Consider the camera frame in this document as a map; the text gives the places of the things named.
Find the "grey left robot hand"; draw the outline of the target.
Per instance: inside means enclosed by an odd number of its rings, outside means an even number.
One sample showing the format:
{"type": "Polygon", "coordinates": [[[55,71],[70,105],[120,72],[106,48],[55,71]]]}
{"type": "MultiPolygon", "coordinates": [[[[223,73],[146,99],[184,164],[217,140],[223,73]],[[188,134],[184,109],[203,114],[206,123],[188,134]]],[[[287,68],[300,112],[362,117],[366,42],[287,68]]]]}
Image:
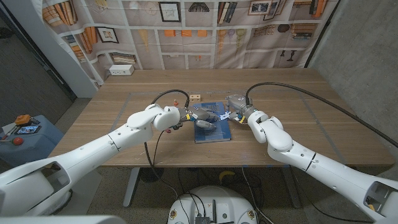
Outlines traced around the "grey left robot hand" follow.
{"type": "Polygon", "coordinates": [[[179,108],[180,121],[191,121],[195,126],[210,131],[216,129],[216,122],[220,117],[212,112],[212,110],[203,107],[189,106],[187,108],[179,108]]]}

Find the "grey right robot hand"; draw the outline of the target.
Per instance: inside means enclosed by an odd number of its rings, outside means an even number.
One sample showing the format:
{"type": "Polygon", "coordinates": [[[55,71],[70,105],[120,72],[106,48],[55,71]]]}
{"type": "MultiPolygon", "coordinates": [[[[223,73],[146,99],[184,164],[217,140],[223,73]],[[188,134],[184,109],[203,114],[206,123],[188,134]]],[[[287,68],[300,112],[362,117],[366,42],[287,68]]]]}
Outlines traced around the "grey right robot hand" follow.
{"type": "Polygon", "coordinates": [[[226,97],[226,109],[229,112],[229,119],[233,119],[243,124],[257,109],[253,107],[252,100],[249,99],[249,104],[246,104],[246,97],[241,95],[229,95],[226,97]]]}

